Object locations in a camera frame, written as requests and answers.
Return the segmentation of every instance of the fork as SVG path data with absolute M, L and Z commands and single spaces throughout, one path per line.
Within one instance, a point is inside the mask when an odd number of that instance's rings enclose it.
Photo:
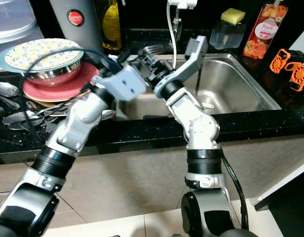
M 143 48 L 144 51 L 150 54 L 162 54 L 171 49 L 171 46 L 169 44 L 155 44 L 155 45 L 149 45 Z

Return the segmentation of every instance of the sponge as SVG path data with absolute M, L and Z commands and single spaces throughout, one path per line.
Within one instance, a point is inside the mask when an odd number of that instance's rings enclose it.
M 236 25 L 241 20 L 243 20 L 244 16 L 245 12 L 234 8 L 229 8 L 224 13 L 222 13 L 221 20 L 226 21 L 232 25 Z

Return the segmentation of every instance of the stainless steel sink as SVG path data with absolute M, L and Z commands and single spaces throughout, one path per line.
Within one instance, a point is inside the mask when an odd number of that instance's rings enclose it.
M 170 61 L 172 57 L 161 55 L 160 58 Z M 183 62 L 183 55 L 179 55 L 177 65 Z M 195 92 L 197 78 L 195 73 L 184 83 L 191 92 Z M 200 102 L 213 105 L 212 109 L 206 109 L 208 114 L 281 109 L 231 54 L 206 54 L 197 97 Z M 118 105 L 119 114 L 123 113 L 127 119 L 169 115 L 164 100 L 156 98 L 151 90 Z

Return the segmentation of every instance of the black cable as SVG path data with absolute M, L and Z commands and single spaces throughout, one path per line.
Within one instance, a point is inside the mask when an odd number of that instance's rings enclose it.
M 223 161 L 223 164 L 225 165 L 227 172 L 231 176 L 231 179 L 235 185 L 237 193 L 240 196 L 242 229 L 249 230 L 249 218 L 248 218 L 247 206 L 246 206 L 246 202 L 245 202 L 244 193 L 243 193 L 241 184 L 240 184 L 239 180 L 237 179 L 236 174 L 235 174 L 234 170 L 232 169 L 230 163 L 227 161 L 223 151 L 222 151 L 222 161 Z
M 196 84 L 196 89 L 195 89 L 195 95 L 198 96 L 198 92 L 199 92 L 199 87 L 200 87 L 200 80 L 201 80 L 201 73 L 202 73 L 202 65 L 199 69 L 198 72 L 198 77 L 197 77 L 197 84 Z
M 66 51 L 84 51 L 84 52 L 90 52 L 90 53 L 96 54 L 96 55 L 100 56 L 100 62 L 103 64 L 103 66 L 106 67 L 113 74 L 118 73 L 122 69 L 122 66 L 119 63 L 113 61 L 111 58 L 107 57 L 105 54 L 103 54 L 101 52 L 97 52 L 97 51 L 95 51 L 93 49 L 90 49 L 90 48 L 70 47 L 70 48 L 64 48 L 64 49 L 60 49 L 60 50 L 55 50 L 55 51 L 52 51 L 50 53 L 47 53 L 47 54 L 43 55 L 42 57 L 40 57 L 39 59 L 37 59 L 35 62 L 33 62 L 33 64 L 26 70 L 26 72 L 25 72 L 22 80 L 20 80 L 20 83 L 19 83 L 19 87 L 20 87 L 20 105 L 21 105 L 21 110 L 24 113 L 26 122 L 29 125 L 29 132 L 31 132 L 33 135 L 35 135 L 35 137 L 40 142 L 42 142 L 42 140 L 41 140 L 40 136 L 38 135 L 37 131 L 34 129 L 32 123 L 31 123 L 31 120 L 30 120 L 29 116 L 26 113 L 26 111 L 28 110 L 28 107 L 27 107 L 27 104 L 25 103 L 25 97 L 24 97 L 24 92 L 23 92 L 23 84 L 24 84 L 25 79 L 29 77 L 29 73 L 32 70 L 32 68 L 38 62 L 40 62 L 41 60 L 43 60 L 43 59 L 45 59 L 45 58 L 47 58 L 47 57 L 49 57 L 49 56 L 51 56 L 53 54 L 62 53 L 62 52 L 66 52 Z

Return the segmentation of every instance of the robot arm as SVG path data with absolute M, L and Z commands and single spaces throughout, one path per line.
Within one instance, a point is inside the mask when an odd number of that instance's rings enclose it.
M 255 236 L 235 230 L 232 223 L 230 198 L 221 171 L 224 154 L 216 142 L 219 124 L 204 113 L 203 105 L 182 84 L 199 71 L 207 48 L 205 37 L 191 39 L 185 54 L 188 60 L 174 72 L 168 62 L 160 62 L 148 52 L 140 53 L 143 66 L 151 73 L 146 79 L 148 84 L 158 98 L 165 99 L 188 142 L 185 183 L 190 191 L 181 201 L 183 228 L 191 237 L 217 237 L 226 231 L 224 237 Z
M 68 116 L 47 140 L 34 164 L 27 168 L 0 207 L 0 237 L 43 235 L 57 208 L 54 195 L 84 147 L 101 113 L 114 99 L 129 101 L 145 92 L 145 81 L 131 66 L 109 78 L 93 78 L 95 86 L 72 105 Z

